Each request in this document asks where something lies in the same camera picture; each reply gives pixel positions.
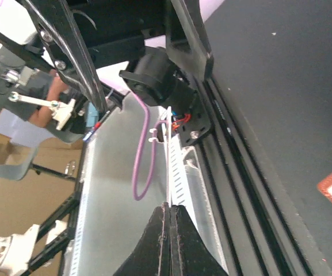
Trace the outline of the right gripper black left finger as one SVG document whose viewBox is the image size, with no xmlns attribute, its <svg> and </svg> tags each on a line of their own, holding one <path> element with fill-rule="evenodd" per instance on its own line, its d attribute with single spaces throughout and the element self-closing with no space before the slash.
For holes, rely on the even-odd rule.
<svg viewBox="0 0 332 276">
<path fill-rule="evenodd" d="M 114 275 L 170 275 L 170 208 L 157 206 L 135 249 Z"/>
</svg>

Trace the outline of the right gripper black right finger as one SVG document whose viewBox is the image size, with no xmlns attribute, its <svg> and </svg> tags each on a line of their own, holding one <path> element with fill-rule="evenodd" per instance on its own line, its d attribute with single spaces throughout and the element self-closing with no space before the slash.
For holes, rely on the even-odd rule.
<svg viewBox="0 0 332 276">
<path fill-rule="evenodd" d="M 171 275 L 227 275 L 182 205 L 170 208 L 170 271 Z"/>
</svg>

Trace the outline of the pink white numbered card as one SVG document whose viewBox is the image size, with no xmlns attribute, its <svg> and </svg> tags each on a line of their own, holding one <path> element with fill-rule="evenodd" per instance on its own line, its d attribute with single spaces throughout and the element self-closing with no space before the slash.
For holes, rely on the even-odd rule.
<svg viewBox="0 0 332 276">
<path fill-rule="evenodd" d="M 171 206 L 171 107 L 166 111 L 166 148 L 167 148 L 167 185 L 166 185 L 166 201 Z"/>
</svg>

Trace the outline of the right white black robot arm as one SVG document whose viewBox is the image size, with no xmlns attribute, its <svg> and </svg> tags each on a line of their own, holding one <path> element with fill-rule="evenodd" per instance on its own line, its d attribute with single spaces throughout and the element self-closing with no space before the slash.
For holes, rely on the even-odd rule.
<svg viewBox="0 0 332 276">
<path fill-rule="evenodd" d="M 0 110 L 18 82 L 2 73 L 24 67 L 42 71 L 49 65 L 28 44 L 39 39 L 63 80 L 103 112 L 109 89 L 96 69 L 129 62 L 120 73 L 135 96 L 148 106 L 171 108 L 181 120 L 177 132 L 184 146 L 202 141 L 212 121 L 188 80 L 211 76 L 214 59 L 198 1 L 10 1 L 14 33 L 31 24 L 19 42 L 0 30 L 0 46 L 11 56 L 0 56 Z"/>
</svg>

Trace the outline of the person in grey shirt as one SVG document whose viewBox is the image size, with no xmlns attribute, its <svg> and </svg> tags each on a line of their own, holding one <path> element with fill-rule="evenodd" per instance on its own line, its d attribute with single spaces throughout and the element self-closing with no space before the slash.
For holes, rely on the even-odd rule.
<svg viewBox="0 0 332 276">
<path fill-rule="evenodd" d="M 6 109 L 35 126 L 61 131 L 80 97 L 55 70 L 31 69 L 0 44 L 0 112 Z"/>
</svg>

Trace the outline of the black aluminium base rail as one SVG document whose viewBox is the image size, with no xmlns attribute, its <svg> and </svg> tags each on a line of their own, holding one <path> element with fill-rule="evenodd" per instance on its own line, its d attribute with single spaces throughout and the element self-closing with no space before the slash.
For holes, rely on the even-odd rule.
<svg viewBox="0 0 332 276">
<path fill-rule="evenodd" d="M 265 155 L 254 153 L 214 79 L 190 78 L 206 116 L 194 145 L 229 275 L 332 275 Z"/>
</svg>

